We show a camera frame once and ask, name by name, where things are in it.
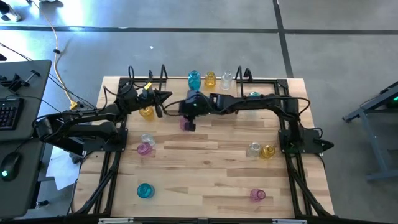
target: wooden tabletop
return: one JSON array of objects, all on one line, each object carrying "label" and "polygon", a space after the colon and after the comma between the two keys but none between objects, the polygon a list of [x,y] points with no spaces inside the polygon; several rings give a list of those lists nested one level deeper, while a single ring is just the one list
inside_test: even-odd
[{"label": "wooden tabletop", "polygon": [[[120,77],[104,77],[103,85],[111,91],[118,88]],[[292,96],[307,98],[304,80],[288,79]],[[173,92],[168,102],[182,100],[188,90],[186,79],[169,78],[162,86]],[[244,94],[252,91],[274,93],[268,84],[245,84]],[[217,86],[210,92],[225,93]],[[240,95],[233,83],[228,91]],[[114,98],[108,95],[108,102]],[[98,107],[104,105],[103,92]],[[300,109],[306,102],[300,101]],[[310,109],[301,115],[305,127],[313,127]],[[197,130],[183,132],[178,117],[144,120],[138,111],[127,118],[129,136],[119,166],[112,216],[114,217],[211,217],[211,218],[293,218],[292,198],[285,157],[280,152],[277,132],[278,117],[269,110],[240,111],[237,115],[209,115],[196,119]],[[155,150],[150,156],[140,156],[137,146],[141,134],[155,138]],[[276,154],[270,159],[246,157],[252,142],[274,145]],[[100,179],[103,152],[95,152],[81,167],[76,186],[74,207],[79,209],[93,193]],[[309,189],[330,213],[333,213],[328,184],[321,160],[303,154],[303,164]],[[149,183],[155,187],[150,199],[137,196],[137,186]],[[265,191],[266,198],[254,203],[249,199],[252,189]],[[104,191],[103,206],[108,194]],[[303,197],[298,190],[300,208]]]}]

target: blue glass jar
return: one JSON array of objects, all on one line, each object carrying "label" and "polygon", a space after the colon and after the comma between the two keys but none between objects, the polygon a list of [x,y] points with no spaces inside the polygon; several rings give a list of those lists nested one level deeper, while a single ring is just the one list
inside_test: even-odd
[{"label": "blue glass jar", "polygon": [[138,186],[137,194],[140,198],[151,198],[155,194],[155,188],[151,184],[143,183]]},{"label": "blue glass jar", "polygon": [[200,72],[194,70],[188,74],[188,86],[191,90],[200,89]]}]

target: paper sheet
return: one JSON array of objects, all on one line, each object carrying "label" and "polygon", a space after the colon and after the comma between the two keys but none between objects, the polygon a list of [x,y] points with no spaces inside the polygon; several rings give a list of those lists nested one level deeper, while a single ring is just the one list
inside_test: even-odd
[{"label": "paper sheet", "polygon": [[74,164],[69,152],[53,147],[46,177],[54,177],[58,190],[67,187],[77,180],[80,172],[80,162]]}]

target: keyboard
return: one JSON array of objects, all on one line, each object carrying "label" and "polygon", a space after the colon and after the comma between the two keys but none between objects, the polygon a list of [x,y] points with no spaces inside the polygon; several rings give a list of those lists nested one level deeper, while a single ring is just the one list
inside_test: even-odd
[{"label": "keyboard", "polygon": [[16,129],[23,105],[22,98],[0,99],[0,131]]}]

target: yellow glass jar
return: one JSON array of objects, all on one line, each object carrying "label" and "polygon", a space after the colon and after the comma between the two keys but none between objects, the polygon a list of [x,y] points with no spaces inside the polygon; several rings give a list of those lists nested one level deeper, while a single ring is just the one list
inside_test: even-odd
[{"label": "yellow glass jar", "polygon": [[205,77],[205,86],[207,88],[213,88],[216,85],[216,74],[214,72],[208,72]]},{"label": "yellow glass jar", "polygon": [[263,146],[260,150],[260,157],[263,159],[269,159],[275,154],[274,146]]},{"label": "yellow glass jar", "polygon": [[146,120],[146,121],[153,121],[155,118],[155,113],[153,107],[149,106],[147,108],[143,108],[139,110],[139,114]]}]

